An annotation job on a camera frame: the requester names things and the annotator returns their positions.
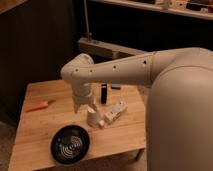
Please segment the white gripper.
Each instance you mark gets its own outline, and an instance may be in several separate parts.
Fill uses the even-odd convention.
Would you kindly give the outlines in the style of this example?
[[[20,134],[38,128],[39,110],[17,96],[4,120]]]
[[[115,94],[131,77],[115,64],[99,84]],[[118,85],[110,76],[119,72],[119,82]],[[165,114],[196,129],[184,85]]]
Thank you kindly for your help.
[[[97,110],[96,104],[93,101],[93,93],[91,90],[91,84],[85,83],[82,85],[73,85],[73,101],[74,101],[74,113],[78,113],[80,105],[88,104],[88,107],[93,110]]]

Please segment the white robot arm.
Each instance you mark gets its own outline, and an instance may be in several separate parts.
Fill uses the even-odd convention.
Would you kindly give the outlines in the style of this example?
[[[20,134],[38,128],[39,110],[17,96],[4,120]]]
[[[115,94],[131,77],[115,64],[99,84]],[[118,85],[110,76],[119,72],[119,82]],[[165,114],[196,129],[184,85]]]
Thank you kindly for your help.
[[[213,51],[161,50],[98,64],[81,53],[61,77],[75,108],[93,102],[92,83],[148,87],[147,171],[213,171]]]

